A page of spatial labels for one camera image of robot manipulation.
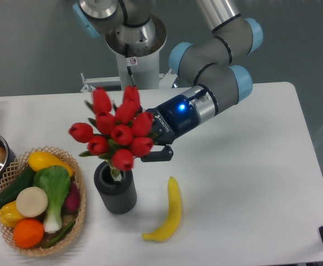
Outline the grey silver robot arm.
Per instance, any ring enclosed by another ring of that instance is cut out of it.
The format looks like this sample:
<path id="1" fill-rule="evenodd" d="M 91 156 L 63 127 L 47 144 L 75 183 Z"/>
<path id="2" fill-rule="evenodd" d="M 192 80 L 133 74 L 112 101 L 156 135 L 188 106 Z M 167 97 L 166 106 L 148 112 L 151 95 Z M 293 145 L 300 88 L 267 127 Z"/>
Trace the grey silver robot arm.
<path id="1" fill-rule="evenodd" d="M 104 36 L 115 53 L 120 84 L 140 89 L 159 86 L 159 52 L 166 42 L 163 22 L 150 1 L 76 1 L 73 12 L 92 38 Z M 241 16 L 233 1 L 199 1 L 212 38 L 196 47 L 183 42 L 169 56 L 169 68 L 190 88 L 152 108 L 153 130 L 161 151 L 144 162 L 169 161 L 173 141 L 250 95 L 253 81 L 237 64 L 263 42 L 263 30 Z"/>

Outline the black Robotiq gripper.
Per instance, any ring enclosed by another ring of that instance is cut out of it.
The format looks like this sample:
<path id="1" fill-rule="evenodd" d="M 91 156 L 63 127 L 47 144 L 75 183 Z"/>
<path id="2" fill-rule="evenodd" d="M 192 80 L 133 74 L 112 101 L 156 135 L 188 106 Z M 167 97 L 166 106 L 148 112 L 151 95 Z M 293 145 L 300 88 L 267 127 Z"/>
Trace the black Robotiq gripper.
<path id="1" fill-rule="evenodd" d="M 155 141 L 158 145 L 164 145 L 160 151 L 151 151 L 140 158 L 142 162 L 170 161 L 174 151 L 169 144 L 175 139 L 197 127 L 200 117 L 195 107 L 185 95 L 177 95 L 172 99 L 147 109 L 153 115 L 152 132 L 158 136 Z"/>

